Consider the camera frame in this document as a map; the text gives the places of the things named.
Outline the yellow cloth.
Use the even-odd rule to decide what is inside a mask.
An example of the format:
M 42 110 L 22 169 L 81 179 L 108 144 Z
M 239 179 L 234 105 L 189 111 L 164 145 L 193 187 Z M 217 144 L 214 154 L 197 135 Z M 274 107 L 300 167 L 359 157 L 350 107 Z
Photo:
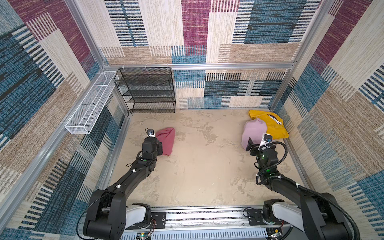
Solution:
M 283 119 L 279 115 L 272 112 L 249 110 L 249 116 L 252 120 L 260 119 L 267 125 L 267 134 L 271 135 L 274 140 L 287 139 L 289 133 L 284 127 Z

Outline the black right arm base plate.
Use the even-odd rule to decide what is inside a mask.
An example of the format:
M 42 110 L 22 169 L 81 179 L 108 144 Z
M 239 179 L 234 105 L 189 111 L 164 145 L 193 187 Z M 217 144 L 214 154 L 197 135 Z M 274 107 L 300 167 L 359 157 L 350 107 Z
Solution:
M 256 209 L 252 207 L 247 207 L 243 210 L 243 216 L 248 219 L 250 226 L 258 226 L 258 225 L 288 225 L 288 222 L 283 220 L 278 220 L 273 217 L 271 220 L 266 220 L 263 217 L 263 209 Z

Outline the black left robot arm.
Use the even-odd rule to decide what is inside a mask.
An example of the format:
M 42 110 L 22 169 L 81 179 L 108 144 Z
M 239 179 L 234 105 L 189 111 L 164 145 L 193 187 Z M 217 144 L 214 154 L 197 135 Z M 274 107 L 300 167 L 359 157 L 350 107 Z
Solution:
M 126 201 L 139 183 L 154 171 L 157 157 L 162 154 L 163 146 L 157 138 L 145 138 L 131 168 L 116 183 L 92 193 L 84 211 L 84 236 L 90 240 L 119 240 L 124 230 L 132 225 L 139 228 L 151 226 L 150 205 L 136 203 L 127 207 Z

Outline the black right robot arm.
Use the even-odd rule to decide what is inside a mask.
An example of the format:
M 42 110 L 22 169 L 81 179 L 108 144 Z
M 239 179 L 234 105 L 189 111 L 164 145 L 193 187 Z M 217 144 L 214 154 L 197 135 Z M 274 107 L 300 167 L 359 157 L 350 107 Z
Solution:
M 279 193 L 295 204 L 291 206 L 280 199 L 265 201 L 262 215 L 266 223 L 287 222 L 304 232 L 310 240 L 361 238 L 356 222 L 333 195 L 308 189 L 279 172 L 278 165 L 288 155 L 284 143 L 273 141 L 271 135 L 263 134 L 259 144 L 248 138 L 245 150 L 256 157 L 256 184 Z

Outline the light pink cloth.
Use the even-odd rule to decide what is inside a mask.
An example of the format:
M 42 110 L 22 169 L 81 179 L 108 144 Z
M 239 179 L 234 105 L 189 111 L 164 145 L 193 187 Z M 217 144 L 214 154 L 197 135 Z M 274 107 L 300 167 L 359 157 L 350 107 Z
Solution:
M 244 149 L 247 148 L 249 138 L 251 138 L 254 144 L 259 145 L 263 139 L 263 134 L 265 134 L 266 132 L 267 125 L 263 120 L 254 119 L 247 121 L 244 125 L 244 130 L 242 134 L 242 147 Z

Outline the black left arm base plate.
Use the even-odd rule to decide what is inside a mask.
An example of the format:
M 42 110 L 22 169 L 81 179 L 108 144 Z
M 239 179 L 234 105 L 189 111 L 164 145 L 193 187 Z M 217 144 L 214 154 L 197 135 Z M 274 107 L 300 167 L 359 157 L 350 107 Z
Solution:
M 149 229 L 164 229 L 166 227 L 167 214 L 166 212 L 151 213 L 151 219 L 146 224 L 135 224 L 127 228 L 127 230 L 149 230 Z

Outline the magenta cloth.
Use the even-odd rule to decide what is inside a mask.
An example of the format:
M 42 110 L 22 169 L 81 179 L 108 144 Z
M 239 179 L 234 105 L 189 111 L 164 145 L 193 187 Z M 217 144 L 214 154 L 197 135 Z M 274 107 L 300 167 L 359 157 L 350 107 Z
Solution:
M 165 128 L 155 133 L 156 138 L 162 143 L 163 155 L 170 156 L 173 151 L 176 131 L 174 128 Z

